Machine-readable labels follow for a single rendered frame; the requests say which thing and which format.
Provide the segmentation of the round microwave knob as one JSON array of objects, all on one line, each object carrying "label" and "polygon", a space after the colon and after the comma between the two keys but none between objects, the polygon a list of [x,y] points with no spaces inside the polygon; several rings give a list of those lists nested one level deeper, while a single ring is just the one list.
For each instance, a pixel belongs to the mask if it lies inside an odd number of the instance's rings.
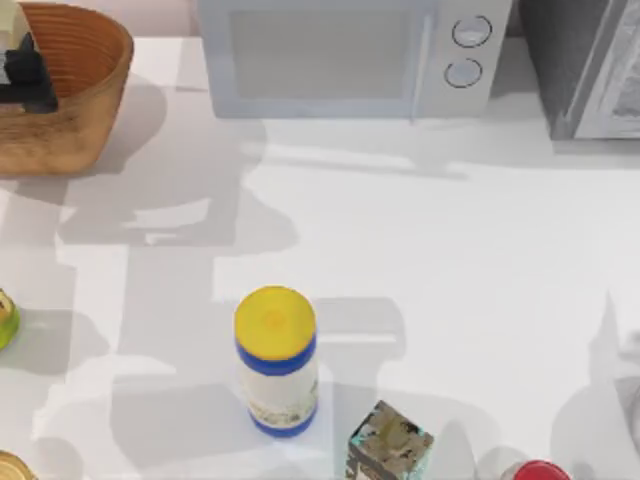
[{"label": "round microwave knob", "polygon": [[452,88],[466,89],[478,83],[483,75],[482,65],[471,58],[451,62],[444,71],[444,79]]},{"label": "round microwave knob", "polygon": [[482,15],[458,20],[452,29],[454,42],[462,48],[475,48],[483,45],[492,34],[491,22]]}]

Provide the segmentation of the pale microwave oven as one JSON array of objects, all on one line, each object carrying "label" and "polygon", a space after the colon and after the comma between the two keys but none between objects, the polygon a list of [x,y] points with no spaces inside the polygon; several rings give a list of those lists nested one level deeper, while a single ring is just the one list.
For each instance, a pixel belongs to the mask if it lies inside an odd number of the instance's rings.
[{"label": "pale microwave oven", "polygon": [[[494,84],[502,44],[505,38],[512,0],[433,0],[433,15],[427,69],[421,95],[420,117],[473,117],[485,109]],[[482,15],[492,24],[490,38],[481,46],[462,48],[452,38],[458,20]],[[449,86],[444,71],[451,63],[465,58],[483,67],[481,80],[466,89]]]}]

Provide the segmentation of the yellow-capped blue white bottle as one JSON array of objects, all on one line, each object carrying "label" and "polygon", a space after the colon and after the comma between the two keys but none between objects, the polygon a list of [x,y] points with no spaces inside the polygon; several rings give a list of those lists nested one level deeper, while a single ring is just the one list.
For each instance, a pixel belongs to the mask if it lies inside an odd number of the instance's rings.
[{"label": "yellow-capped blue white bottle", "polygon": [[317,323],[310,301],[280,285],[253,291],[234,313],[234,343],[254,424],[279,438],[304,432],[319,403]]}]

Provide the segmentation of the microwave oven door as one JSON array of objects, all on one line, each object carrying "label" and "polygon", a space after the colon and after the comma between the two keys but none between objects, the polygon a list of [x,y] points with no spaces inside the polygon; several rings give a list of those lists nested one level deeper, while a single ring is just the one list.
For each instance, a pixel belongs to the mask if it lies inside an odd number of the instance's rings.
[{"label": "microwave oven door", "polygon": [[433,0],[196,0],[219,118],[410,118]]}]

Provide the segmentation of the red-lidded container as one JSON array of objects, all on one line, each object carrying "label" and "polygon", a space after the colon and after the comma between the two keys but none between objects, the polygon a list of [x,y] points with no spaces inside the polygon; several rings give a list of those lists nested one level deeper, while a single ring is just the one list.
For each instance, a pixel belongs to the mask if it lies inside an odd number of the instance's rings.
[{"label": "red-lidded container", "polygon": [[499,480],[571,480],[571,477],[554,463],[529,460],[510,466]]}]

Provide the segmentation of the brown wooden basket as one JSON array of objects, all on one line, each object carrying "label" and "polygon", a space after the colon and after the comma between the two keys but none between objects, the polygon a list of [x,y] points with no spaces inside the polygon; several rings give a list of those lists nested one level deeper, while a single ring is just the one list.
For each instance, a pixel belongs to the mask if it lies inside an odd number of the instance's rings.
[{"label": "brown wooden basket", "polygon": [[0,110],[0,176],[79,173],[100,157],[134,53],[128,30],[80,6],[23,2],[58,97],[58,110]]}]

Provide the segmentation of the teal and grey carton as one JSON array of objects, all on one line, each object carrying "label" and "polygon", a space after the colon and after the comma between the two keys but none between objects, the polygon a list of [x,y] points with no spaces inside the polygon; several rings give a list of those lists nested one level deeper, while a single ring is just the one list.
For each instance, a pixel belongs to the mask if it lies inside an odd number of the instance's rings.
[{"label": "teal and grey carton", "polygon": [[434,441],[380,400],[349,438],[345,480],[423,480]]}]

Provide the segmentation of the green and yellow object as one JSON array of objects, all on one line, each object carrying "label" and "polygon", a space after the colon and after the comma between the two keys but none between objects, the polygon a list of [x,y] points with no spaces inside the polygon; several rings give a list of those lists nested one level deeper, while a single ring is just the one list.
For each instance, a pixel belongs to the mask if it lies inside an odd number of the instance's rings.
[{"label": "green and yellow object", "polygon": [[0,350],[6,348],[16,336],[20,314],[12,298],[0,288]]}]

